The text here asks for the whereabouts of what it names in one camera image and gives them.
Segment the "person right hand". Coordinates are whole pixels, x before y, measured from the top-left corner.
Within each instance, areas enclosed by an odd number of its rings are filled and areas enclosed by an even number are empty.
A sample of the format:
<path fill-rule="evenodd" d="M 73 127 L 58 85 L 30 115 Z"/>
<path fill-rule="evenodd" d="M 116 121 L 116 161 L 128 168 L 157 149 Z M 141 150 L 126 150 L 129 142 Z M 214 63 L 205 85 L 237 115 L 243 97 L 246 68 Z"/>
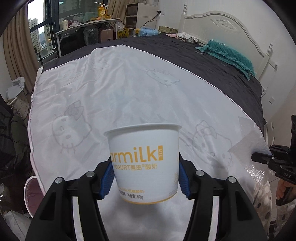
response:
<path fill-rule="evenodd" d="M 293 185 L 285 180 L 280 179 L 278 181 L 277 190 L 276 190 L 277 200 L 284 197 L 284 193 L 288 187 L 290 187 L 291 192 L 290 192 L 289 196 L 287 197 L 287 202 L 291 202 L 295 199 L 295 196 L 296 196 L 295 185 Z"/>

